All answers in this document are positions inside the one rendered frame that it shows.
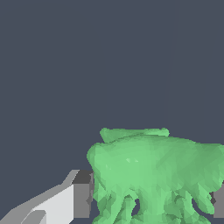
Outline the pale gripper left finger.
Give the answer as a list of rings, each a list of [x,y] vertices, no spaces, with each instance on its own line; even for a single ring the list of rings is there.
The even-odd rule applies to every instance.
[[[0,224],[69,224],[88,218],[94,189],[93,171],[71,170],[60,185],[11,209]]]

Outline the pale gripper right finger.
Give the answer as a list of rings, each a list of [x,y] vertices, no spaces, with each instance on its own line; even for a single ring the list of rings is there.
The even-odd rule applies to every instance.
[[[214,207],[213,217],[224,219],[224,181],[218,191],[212,192],[212,204]]]

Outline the green lumpy animal figure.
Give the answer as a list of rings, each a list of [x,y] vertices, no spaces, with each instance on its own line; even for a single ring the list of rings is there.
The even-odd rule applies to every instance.
[[[162,129],[107,129],[87,152],[100,214],[93,224],[210,224],[224,182],[224,145]]]

